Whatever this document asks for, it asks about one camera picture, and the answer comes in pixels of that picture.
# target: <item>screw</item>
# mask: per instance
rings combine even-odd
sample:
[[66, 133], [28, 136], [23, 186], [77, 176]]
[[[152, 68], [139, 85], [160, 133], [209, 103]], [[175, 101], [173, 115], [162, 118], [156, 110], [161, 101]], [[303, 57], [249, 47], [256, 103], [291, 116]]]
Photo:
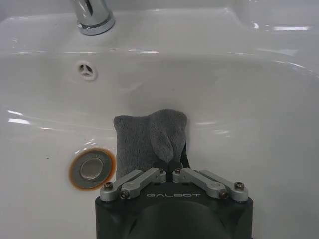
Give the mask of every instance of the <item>screw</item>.
[[227, 199], [228, 198], [228, 192], [226, 190], [222, 190], [219, 192], [220, 199]]
[[120, 192], [120, 198], [121, 199], [128, 199], [129, 198], [129, 192], [128, 191], [122, 191], [122, 192]]
[[243, 191], [245, 188], [245, 184], [243, 184], [242, 182], [236, 182], [234, 185], [237, 191]]
[[105, 190], [112, 190], [113, 189], [113, 183], [112, 182], [107, 182], [104, 184], [104, 189]]

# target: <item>sink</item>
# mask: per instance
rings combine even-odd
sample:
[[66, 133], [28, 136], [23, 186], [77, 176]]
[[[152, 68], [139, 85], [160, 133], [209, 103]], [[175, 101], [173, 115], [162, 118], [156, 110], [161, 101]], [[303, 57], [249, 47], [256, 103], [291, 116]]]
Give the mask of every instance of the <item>sink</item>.
[[0, 237], [95, 238], [99, 190], [71, 185], [72, 160], [116, 154], [114, 116], [171, 108], [189, 118], [191, 167], [249, 189], [254, 238], [314, 238], [319, 32], [256, 29], [238, 9], [115, 10], [94, 37], [71, 13], [0, 22]]

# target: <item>sink drain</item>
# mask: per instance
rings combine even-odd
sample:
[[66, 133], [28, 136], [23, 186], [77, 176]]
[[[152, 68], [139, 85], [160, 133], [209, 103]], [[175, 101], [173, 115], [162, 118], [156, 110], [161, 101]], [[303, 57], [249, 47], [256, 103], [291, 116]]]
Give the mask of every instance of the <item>sink drain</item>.
[[79, 61], [76, 63], [76, 71], [78, 75], [86, 81], [94, 81], [97, 76], [95, 67], [87, 61]]
[[69, 170], [71, 183], [83, 190], [94, 190], [109, 181], [115, 173], [115, 158], [111, 152], [92, 148], [77, 156]]

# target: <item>chrome faucet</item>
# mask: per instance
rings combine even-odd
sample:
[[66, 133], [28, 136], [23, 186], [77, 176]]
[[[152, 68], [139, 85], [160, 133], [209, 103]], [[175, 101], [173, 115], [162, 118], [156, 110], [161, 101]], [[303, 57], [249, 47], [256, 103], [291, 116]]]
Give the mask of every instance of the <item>chrome faucet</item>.
[[115, 23], [105, 0], [71, 0], [78, 18], [78, 28], [84, 35], [98, 35]]

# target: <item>microfiber cloth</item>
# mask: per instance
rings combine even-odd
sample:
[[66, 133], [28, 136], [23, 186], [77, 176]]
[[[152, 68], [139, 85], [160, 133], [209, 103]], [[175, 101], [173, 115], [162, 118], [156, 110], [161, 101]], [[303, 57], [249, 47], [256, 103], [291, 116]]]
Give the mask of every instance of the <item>microfiber cloth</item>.
[[117, 179], [135, 169], [146, 171], [156, 163], [182, 160], [189, 167], [185, 154], [186, 124], [183, 112], [168, 109], [142, 117], [116, 116]]

